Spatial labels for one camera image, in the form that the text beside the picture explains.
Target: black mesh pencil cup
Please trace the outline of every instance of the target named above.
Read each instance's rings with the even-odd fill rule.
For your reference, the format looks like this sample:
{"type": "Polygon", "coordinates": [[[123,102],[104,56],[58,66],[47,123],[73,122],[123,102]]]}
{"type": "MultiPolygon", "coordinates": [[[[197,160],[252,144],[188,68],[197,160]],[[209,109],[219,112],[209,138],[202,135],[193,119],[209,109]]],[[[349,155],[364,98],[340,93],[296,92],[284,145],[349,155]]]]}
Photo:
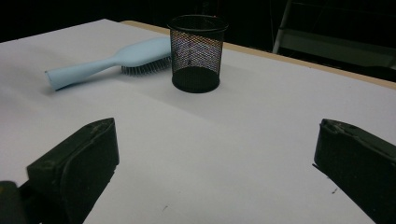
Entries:
{"type": "Polygon", "coordinates": [[[184,15],[168,22],[172,82],[182,91],[203,93],[220,84],[224,31],[228,23],[206,15],[184,15]]]}

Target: light blue hairbrush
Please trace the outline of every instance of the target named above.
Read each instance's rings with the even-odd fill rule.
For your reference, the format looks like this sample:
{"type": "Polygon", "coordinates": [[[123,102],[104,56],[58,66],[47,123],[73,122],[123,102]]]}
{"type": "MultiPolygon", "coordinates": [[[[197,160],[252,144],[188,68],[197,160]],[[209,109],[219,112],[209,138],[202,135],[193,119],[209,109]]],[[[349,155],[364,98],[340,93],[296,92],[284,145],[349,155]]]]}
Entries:
{"type": "Polygon", "coordinates": [[[45,73],[51,87],[59,90],[116,65],[120,65],[122,73],[127,75],[144,75],[168,68],[171,65],[170,38],[152,38],[126,46],[110,58],[52,69],[45,73]]]}

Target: white surface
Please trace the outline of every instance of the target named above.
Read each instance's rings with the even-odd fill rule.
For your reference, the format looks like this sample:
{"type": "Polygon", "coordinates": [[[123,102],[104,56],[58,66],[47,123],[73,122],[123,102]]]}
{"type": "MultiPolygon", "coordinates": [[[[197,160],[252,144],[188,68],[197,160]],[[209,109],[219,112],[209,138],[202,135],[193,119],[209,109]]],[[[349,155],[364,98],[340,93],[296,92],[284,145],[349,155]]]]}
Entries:
{"type": "Polygon", "coordinates": [[[223,51],[219,87],[191,94],[167,70],[110,68],[53,91],[45,70],[163,36],[113,21],[0,44],[0,180],[90,122],[114,118],[120,165],[85,223],[373,223],[312,166],[337,119],[396,144],[396,91],[223,51]]]}

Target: hairbrush bristles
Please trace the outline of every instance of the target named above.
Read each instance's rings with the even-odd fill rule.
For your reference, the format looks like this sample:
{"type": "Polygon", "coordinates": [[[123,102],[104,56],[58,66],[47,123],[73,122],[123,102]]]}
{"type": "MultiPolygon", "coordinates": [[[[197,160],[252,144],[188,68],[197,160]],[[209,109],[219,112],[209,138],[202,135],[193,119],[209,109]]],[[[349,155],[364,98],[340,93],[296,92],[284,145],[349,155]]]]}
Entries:
{"type": "Polygon", "coordinates": [[[143,76],[151,73],[157,73],[169,68],[172,64],[171,57],[162,58],[152,63],[146,63],[137,67],[121,67],[121,72],[128,76],[143,76]]]}

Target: hairbrush handle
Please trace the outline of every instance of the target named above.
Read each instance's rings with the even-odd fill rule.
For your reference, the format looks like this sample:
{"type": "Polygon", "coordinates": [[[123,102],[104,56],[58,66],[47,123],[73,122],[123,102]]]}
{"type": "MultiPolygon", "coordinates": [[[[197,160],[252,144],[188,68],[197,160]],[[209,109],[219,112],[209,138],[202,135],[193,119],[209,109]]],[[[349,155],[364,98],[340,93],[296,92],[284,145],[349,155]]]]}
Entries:
{"type": "Polygon", "coordinates": [[[81,81],[93,74],[115,66],[115,57],[103,59],[91,63],[81,63],[73,66],[57,68],[46,71],[49,84],[54,90],[81,81]]]}

